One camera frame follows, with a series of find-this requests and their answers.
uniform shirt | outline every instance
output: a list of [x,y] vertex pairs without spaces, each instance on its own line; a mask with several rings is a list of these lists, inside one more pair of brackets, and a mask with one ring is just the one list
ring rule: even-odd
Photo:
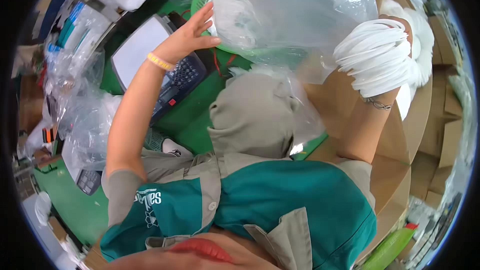
[[100,248],[111,261],[171,246],[215,224],[254,240],[285,270],[349,269],[376,234],[370,171],[361,161],[242,153],[195,158],[155,183],[118,170],[108,180],[111,226]]

mouth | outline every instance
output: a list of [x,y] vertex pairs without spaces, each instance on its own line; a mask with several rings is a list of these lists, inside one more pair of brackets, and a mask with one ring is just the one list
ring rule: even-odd
[[177,253],[193,252],[204,259],[233,264],[232,257],[222,247],[207,239],[190,238],[173,245],[168,251]]

green table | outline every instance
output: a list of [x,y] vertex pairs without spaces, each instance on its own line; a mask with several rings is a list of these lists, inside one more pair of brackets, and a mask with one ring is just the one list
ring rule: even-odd
[[[182,13],[185,10],[185,7],[168,2],[158,14],[168,14],[171,11]],[[183,17],[189,18],[190,13],[187,12]],[[116,33],[105,45],[105,70],[100,88],[115,95],[123,92],[112,71],[110,57],[127,37],[120,32]],[[221,50],[217,50],[216,55],[222,65],[231,57],[230,53]],[[238,56],[231,65],[248,69],[250,62]],[[208,106],[224,88],[225,78],[214,71],[187,98],[162,117],[155,127],[194,153],[206,153],[212,149],[207,133],[207,126],[211,125]],[[50,195],[53,206],[75,236],[84,244],[94,244],[108,225],[108,200],[102,188],[99,187],[92,196],[88,196],[74,183],[62,160],[52,166],[57,166],[58,169],[49,173],[34,172],[40,189]]]

woman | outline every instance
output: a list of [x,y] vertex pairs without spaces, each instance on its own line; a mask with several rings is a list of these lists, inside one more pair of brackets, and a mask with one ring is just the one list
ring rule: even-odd
[[[164,153],[142,150],[165,69],[220,43],[200,35],[212,8],[152,52],[113,120],[100,243],[108,268],[349,269],[376,234],[370,164],[389,109],[358,100],[337,164],[292,161],[296,100],[272,77],[246,74],[210,106],[214,155],[193,158],[171,140]],[[397,93],[373,100],[391,105]]]

